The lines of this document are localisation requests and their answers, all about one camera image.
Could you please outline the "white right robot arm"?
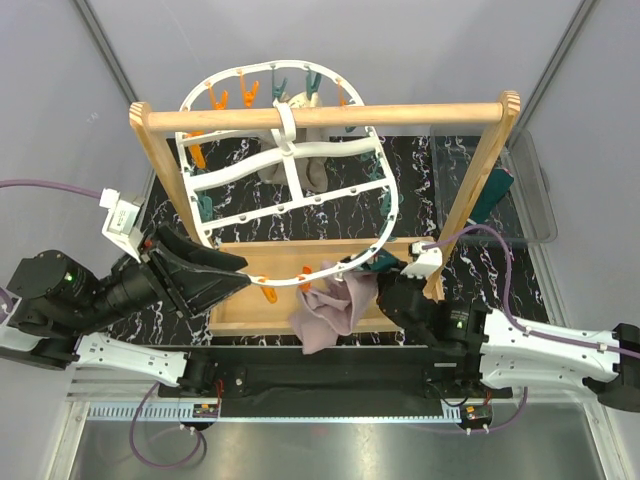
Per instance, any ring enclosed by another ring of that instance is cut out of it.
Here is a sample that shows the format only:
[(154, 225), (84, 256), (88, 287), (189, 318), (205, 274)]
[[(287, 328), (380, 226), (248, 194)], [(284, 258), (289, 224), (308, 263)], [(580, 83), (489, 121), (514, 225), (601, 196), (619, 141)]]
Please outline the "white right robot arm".
[(424, 283), (397, 272), (379, 275), (376, 304), (407, 336), (461, 363), (454, 384), (466, 396), (482, 390), (555, 387), (589, 391), (611, 409), (639, 410), (639, 329), (558, 327), (511, 317), (480, 304), (434, 301)]

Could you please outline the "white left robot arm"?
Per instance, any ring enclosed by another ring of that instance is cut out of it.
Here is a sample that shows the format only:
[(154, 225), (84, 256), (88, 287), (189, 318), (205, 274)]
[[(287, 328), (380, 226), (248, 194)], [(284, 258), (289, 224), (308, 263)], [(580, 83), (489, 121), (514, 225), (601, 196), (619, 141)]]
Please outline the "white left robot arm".
[(58, 250), (25, 258), (1, 292), (1, 356), (47, 370), (72, 364), (125, 370), (184, 396), (205, 396), (216, 382), (207, 356), (143, 348), (103, 331), (154, 304), (181, 318), (203, 313), (250, 285), (247, 265), (168, 224), (136, 242), (102, 279)]

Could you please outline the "pink sock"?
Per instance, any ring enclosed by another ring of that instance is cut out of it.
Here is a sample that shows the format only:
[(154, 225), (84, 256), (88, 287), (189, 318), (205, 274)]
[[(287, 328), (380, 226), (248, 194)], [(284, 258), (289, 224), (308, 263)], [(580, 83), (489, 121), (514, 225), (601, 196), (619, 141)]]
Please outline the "pink sock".
[(351, 335), (377, 293), (377, 274), (357, 270), (345, 272), (341, 280), (326, 277), (323, 289), (298, 290), (298, 306), (288, 321), (302, 354), (318, 353)]

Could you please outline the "white round clip hanger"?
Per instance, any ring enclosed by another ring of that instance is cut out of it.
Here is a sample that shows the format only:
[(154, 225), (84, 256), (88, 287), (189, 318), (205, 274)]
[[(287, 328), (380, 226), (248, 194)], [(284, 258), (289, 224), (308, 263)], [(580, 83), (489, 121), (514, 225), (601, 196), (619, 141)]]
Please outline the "white round clip hanger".
[[(268, 72), (271, 74), (271, 66), (274, 65), (277, 71), (281, 69), (298, 69), (306, 74), (306, 65), (323, 75), (322, 79), (328, 79), (338, 86), (341, 96), (349, 100), (342, 103), (338, 110), (341, 113), (353, 113), (357, 108), (363, 106), (364, 102), (356, 89), (336, 72), (319, 64), (302, 60), (274, 60), (271, 62), (258, 63), (253, 65), (235, 67), (223, 70), (209, 76), (195, 86), (186, 96), (181, 104), (181, 111), (189, 113), (193, 103), (202, 94), (208, 94), (206, 83), (214, 85), (231, 78), (239, 79), (238, 71), (243, 70), (245, 75)], [(289, 188), (291, 198), (284, 203), (274, 206), (251, 210), (244, 213), (237, 213), (216, 220), (205, 221), (201, 218), (199, 209), (192, 209), (193, 221), (198, 237), (202, 241), (210, 239), (215, 230), (236, 224), (246, 224), (251, 221), (267, 216), (281, 216), (293, 210), (309, 207), (312, 205), (322, 205), (328, 201), (334, 201), (345, 197), (356, 195), (371, 190), (380, 190), (384, 194), (385, 209), (383, 217), (385, 222), (375, 240), (371, 245), (361, 252), (355, 254), (347, 261), (339, 261), (330, 268), (325, 268), (309, 276), (309, 281), (333, 276), (338, 270), (337, 265), (342, 263), (351, 271), (375, 255), (385, 243), (390, 239), (393, 228), (397, 221), (400, 199), (398, 188), (392, 170), (388, 164), (386, 155), (377, 132), (369, 120), (360, 121), (360, 126), (364, 128), (366, 135), (361, 139), (349, 142), (320, 142), (305, 141), (298, 142), (297, 132), (303, 125), (298, 114), (312, 112), (319, 108), (318, 93), (309, 100), (306, 96), (306, 87), (299, 99), (273, 101), (271, 113), (276, 116), (276, 125), (269, 133), (275, 144), (274, 148), (250, 156), (234, 165), (225, 167), (211, 173), (198, 174), (193, 168), (192, 162), (187, 159), (188, 145), (208, 143), (213, 140), (226, 138), (236, 138), (245, 134), (257, 134), (264, 130), (264, 125), (237, 125), (229, 124), (222, 127), (181, 127), (174, 128), (175, 141), (178, 149), (181, 167), (183, 168), (183, 182), (190, 200), (195, 201), (200, 192), (227, 185), (238, 181), (250, 174), (258, 173), (269, 167), (280, 167), (284, 172), (286, 185)], [(186, 133), (194, 131), (204, 131), (201, 136), (187, 139)], [(298, 172), (297, 162), (300, 159), (317, 158), (344, 158), (361, 155), (363, 158), (372, 161), (376, 178), (365, 183), (338, 189), (327, 190), (321, 193), (313, 193), (301, 183), (301, 176)], [(288, 279), (269, 279), (268, 284), (274, 288), (297, 286), (299, 280), (297, 276)]]

